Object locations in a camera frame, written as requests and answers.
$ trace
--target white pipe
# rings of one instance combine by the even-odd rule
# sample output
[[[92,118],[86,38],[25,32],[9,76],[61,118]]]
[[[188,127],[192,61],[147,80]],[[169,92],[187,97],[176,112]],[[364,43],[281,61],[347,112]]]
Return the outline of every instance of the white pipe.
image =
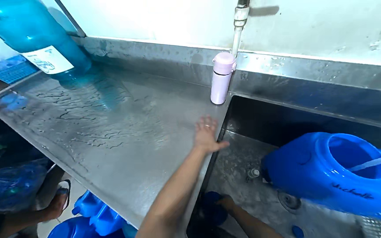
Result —
[[[249,15],[248,6],[244,8],[241,8],[238,6],[237,8],[235,8],[235,20],[233,21],[233,25],[235,26],[235,35],[233,36],[233,46],[232,46],[232,55],[235,58],[237,56],[239,44],[241,43],[241,34],[242,34],[243,26],[246,24],[248,15]]]
[[[235,35],[233,37],[233,46],[232,46],[232,55],[236,58],[237,50],[239,49],[239,44],[241,42],[241,34],[242,34],[243,26],[235,27]]]
[[[371,167],[371,166],[380,165],[380,164],[381,164],[381,158],[378,158],[378,159],[375,159],[375,160],[367,161],[364,164],[360,164],[360,165],[354,166],[354,167],[352,167],[352,168],[350,168],[348,170],[351,171],[351,172],[354,172],[354,171],[357,171],[357,170],[362,170],[362,169],[365,169],[365,168],[368,168],[368,167]]]

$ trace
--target human hand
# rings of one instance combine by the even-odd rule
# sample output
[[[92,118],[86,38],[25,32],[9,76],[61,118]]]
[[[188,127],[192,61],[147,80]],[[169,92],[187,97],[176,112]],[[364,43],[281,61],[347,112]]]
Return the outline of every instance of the human hand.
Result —
[[[54,196],[47,208],[44,209],[45,220],[57,219],[63,213],[64,204],[66,204],[67,194],[58,193]]]
[[[211,116],[201,117],[195,125],[196,133],[193,147],[203,149],[205,153],[215,152],[228,147],[228,142],[222,141],[217,143],[215,140],[214,134],[217,130],[217,125],[217,120],[212,120]]]
[[[221,205],[227,212],[231,211],[236,205],[235,201],[230,195],[223,195],[223,198],[216,202],[216,204]]]

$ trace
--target bottle label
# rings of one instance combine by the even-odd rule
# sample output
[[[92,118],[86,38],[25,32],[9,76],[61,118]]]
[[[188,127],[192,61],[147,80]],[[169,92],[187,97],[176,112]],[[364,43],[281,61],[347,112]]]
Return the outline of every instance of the bottle label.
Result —
[[[54,47],[21,53],[31,63],[47,74],[64,72],[74,66]]]

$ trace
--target stainless steel sink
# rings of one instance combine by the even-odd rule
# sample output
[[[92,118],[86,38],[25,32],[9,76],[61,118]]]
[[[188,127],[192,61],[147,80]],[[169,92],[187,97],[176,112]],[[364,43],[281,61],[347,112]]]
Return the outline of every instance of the stainless steel sink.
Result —
[[[262,170],[261,160],[272,150],[317,131],[353,134],[381,149],[381,125],[234,96],[219,136],[219,140],[229,141],[230,147],[213,154],[188,225],[188,237],[247,237],[230,216],[219,227],[204,222],[200,203],[208,191],[229,194],[236,204],[285,238],[294,237],[293,225],[308,238],[363,237],[360,217],[279,192],[261,176],[247,177],[251,169]]]

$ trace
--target floor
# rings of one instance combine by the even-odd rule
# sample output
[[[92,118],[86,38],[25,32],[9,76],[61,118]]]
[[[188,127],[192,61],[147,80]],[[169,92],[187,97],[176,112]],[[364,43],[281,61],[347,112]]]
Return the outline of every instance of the floor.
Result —
[[[83,187],[77,180],[72,178],[69,174],[65,173],[62,180],[70,179],[71,181],[71,192],[70,192],[70,204],[66,210],[61,214],[61,216],[56,220],[50,220],[47,222],[41,222],[38,224],[38,237],[47,238],[51,230],[61,222],[74,217],[71,210],[74,207],[76,200],[86,192],[86,188]]]

